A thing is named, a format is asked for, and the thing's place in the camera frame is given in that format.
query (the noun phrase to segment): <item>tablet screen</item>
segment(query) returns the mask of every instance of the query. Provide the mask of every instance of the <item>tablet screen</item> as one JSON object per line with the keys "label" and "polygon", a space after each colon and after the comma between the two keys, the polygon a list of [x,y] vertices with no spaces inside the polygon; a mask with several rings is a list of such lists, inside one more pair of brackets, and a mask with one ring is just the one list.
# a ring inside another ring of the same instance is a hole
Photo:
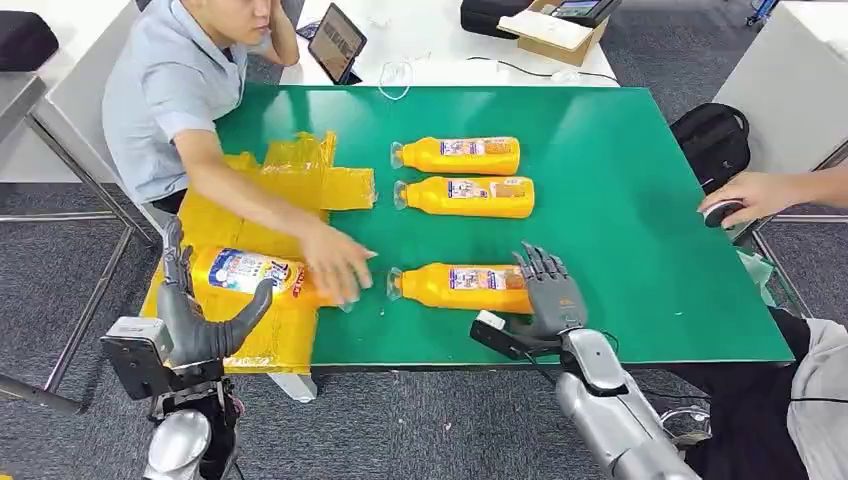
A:
{"label": "tablet screen", "polygon": [[559,8],[554,12],[554,16],[558,18],[564,17],[585,17],[595,8],[599,1],[595,0],[565,0],[560,4]]}
{"label": "tablet screen", "polygon": [[309,50],[333,81],[340,83],[364,41],[365,37],[341,10],[331,5],[309,43]]}

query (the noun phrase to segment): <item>green table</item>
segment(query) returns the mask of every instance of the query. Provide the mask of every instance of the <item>green table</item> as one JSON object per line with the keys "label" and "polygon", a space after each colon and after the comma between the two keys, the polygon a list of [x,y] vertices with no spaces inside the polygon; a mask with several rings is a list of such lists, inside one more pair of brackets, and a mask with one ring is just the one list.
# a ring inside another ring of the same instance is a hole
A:
{"label": "green table", "polygon": [[[352,313],[321,310],[316,366],[510,363],[469,338],[476,312],[390,302],[385,275],[432,262],[512,263],[520,240],[563,258],[589,326],[618,339],[624,363],[792,359],[725,234],[703,226],[702,191],[645,89],[415,87],[392,102],[368,87],[251,85],[218,128],[224,151],[257,158],[272,139],[333,130],[337,166],[375,169],[374,209],[331,218],[379,253],[375,285]],[[536,183],[530,218],[395,210],[394,182],[427,175],[392,170],[391,142],[497,135],[521,142],[518,174]]]}

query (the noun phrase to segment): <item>black pants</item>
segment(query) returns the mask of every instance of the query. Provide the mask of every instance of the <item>black pants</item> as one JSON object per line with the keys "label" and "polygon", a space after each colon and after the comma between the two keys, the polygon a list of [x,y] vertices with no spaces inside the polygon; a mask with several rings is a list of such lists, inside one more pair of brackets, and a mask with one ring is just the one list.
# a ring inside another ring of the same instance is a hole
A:
{"label": "black pants", "polygon": [[808,480],[786,427],[792,378],[809,351],[807,322],[772,309],[772,317],[796,361],[680,365],[667,370],[712,399],[713,438],[686,451],[686,463],[704,480],[779,478]]}
{"label": "black pants", "polygon": [[183,204],[183,198],[185,198],[185,190],[180,190],[179,192],[174,192],[168,195],[165,198],[160,198],[159,200],[153,200],[150,202],[151,205],[156,207],[159,210],[162,210],[165,213],[170,213],[176,215],[177,212],[180,211],[180,205]]}

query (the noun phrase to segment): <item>computer mouse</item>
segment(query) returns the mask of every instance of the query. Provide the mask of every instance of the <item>computer mouse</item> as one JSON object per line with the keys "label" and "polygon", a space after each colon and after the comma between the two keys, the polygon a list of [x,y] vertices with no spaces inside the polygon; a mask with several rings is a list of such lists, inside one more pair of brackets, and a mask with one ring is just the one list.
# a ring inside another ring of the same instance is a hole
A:
{"label": "computer mouse", "polygon": [[743,208],[745,208],[745,204],[738,198],[714,203],[704,210],[704,225],[710,228],[720,227],[722,220]]}

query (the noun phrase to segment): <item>gray cloth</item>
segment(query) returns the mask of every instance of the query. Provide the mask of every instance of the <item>gray cloth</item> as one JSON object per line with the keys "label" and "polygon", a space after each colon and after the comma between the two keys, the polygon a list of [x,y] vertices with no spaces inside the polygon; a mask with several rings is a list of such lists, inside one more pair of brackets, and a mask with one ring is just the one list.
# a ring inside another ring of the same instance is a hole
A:
{"label": "gray cloth", "polygon": [[[807,323],[810,351],[795,372],[792,398],[848,400],[848,332],[830,320]],[[787,426],[811,479],[848,478],[848,404],[792,402]]]}
{"label": "gray cloth", "polygon": [[[251,51],[270,48],[270,34]],[[180,0],[154,0],[133,25],[103,95],[103,131],[130,196],[150,202],[184,190],[188,178],[171,140],[215,131],[241,102],[249,48],[216,46]]]}

